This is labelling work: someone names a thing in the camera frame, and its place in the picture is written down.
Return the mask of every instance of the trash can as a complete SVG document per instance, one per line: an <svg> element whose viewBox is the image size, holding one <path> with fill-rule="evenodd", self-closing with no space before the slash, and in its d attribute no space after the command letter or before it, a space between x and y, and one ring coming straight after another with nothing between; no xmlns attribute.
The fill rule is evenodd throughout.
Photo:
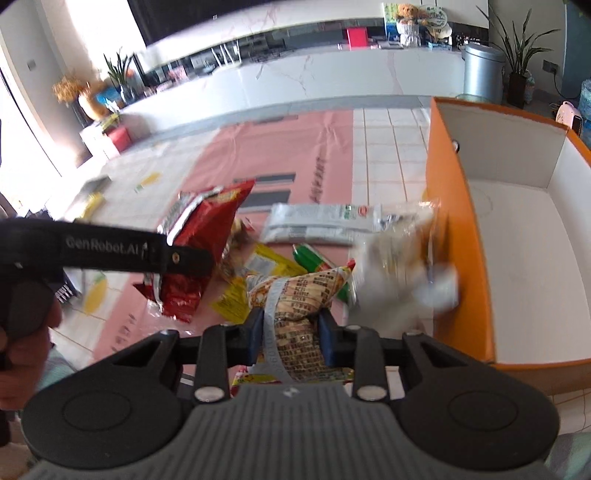
<svg viewBox="0 0 591 480"><path fill-rule="evenodd" d="M464 95L483 97L491 103L503 100L505 52L495 47L469 43L462 51Z"/></svg>

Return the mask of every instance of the cardboard box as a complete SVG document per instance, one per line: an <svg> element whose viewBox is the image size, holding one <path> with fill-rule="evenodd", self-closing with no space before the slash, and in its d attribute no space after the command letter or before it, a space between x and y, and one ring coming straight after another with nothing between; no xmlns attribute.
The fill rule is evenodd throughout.
<svg viewBox="0 0 591 480"><path fill-rule="evenodd" d="M460 306L435 337L547 394L591 387L591 153L579 137L436 98L427 195L441 202L436 255L460 276Z"/></svg>

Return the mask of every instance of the red box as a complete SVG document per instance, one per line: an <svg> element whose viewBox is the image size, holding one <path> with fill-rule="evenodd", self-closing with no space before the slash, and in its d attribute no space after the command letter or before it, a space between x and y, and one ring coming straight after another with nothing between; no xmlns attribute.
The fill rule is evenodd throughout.
<svg viewBox="0 0 591 480"><path fill-rule="evenodd" d="M107 136L111 139L119 153L127 150L132 144L129 132L125 127L117 127L109 132Z"/></svg>
<svg viewBox="0 0 591 480"><path fill-rule="evenodd" d="M347 36L351 48L367 47L369 45L368 29L365 27L348 28Z"/></svg>

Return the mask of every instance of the kitchen counter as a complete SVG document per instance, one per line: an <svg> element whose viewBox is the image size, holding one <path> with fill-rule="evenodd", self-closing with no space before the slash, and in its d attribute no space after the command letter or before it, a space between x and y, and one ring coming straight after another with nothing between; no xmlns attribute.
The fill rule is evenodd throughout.
<svg viewBox="0 0 591 480"><path fill-rule="evenodd" d="M459 52L427 48L303 48L262 63L216 69L122 111L138 140L196 121L270 105L345 96L456 96L463 90Z"/></svg>

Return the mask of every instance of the finger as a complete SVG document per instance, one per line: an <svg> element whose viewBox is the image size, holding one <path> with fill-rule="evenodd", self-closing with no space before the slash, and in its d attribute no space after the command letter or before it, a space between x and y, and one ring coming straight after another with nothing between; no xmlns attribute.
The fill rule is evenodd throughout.
<svg viewBox="0 0 591 480"><path fill-rule="evenodd" d="M61 323L61 306L57 299L53 300L53 304L47 314L47 318L45 320L45 324L49 328L58 328Z"/></svg>
<svg viewBox="0 0 591 480"><path fill-rule="evenodd" d="M51 340L49 329L41 327L32 335L29 335L8 345L8 359L15 366L24 365L34 367L42 365L47 360Z"/></svg>
<svg viewBox="0 0 591 480"><path fill-rule="evenodd" d="M0 374L0 409L21 410L33 397L43 368L18 367Z"/></svg>
<svg viewBox="0 0 591 480"><path fill-rule="evenodd" d="M0 328L0 352L6 350L6 346L8 344L8 337L6 336L6 332Z"/></svg>

